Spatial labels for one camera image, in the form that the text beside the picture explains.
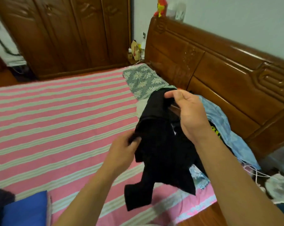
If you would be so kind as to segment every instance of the carved wooden headboard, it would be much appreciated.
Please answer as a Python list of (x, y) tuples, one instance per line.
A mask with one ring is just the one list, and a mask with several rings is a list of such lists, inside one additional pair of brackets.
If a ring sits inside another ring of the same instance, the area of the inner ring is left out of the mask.
[(257, 159), (284, 146), (284, 60), (167, 18), (152, 18), (145, 63), (214, 102)]

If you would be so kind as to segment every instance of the gray floral pillowcase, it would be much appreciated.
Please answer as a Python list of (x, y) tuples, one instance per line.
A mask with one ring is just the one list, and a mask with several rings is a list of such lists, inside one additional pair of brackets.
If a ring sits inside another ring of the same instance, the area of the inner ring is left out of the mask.
[(138, 100), (148, 98), (153, 91), (161, 88), (176, 88), (160, 78), (146, 64), (125, 70), (123, 77)]

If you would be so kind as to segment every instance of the pink and white striped sheet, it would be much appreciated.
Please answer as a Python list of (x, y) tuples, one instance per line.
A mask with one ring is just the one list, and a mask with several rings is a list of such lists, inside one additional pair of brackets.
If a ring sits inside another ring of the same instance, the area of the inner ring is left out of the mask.
[[(0, 88), (0, 188), (16, 199), (47, 190), (56, 221), (113, 139), (138, 122), (125, 69)], [(124, 185), (139, 182), (143, 168), (133, 162), (114, 181), (98, 225), (177, 223), (216, 201), (211, 185), (193, 196), (158, 183), (151, 205), (127, 212)]]

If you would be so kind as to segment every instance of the wardrobe door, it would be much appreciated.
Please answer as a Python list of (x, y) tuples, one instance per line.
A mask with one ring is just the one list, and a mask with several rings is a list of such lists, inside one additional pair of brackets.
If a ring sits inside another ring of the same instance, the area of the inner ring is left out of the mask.
[(127, 63), (128, 0), (101, 0), (111, 64)]
[(0, 18), (37, 76), (63, 71), (32, 0), (0, 0)]
[(71, 0), (90, 67), (109, 65), (101, 0)]
[(66, 71), (87, 69), (70, 0), (35, 0)]

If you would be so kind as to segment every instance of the blue pillow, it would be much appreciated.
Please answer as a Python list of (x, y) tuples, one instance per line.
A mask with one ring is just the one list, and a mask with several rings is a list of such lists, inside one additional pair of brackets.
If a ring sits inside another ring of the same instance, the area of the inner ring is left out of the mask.
[(46, 226), (47, 191), (4, 206), (2, 226)]

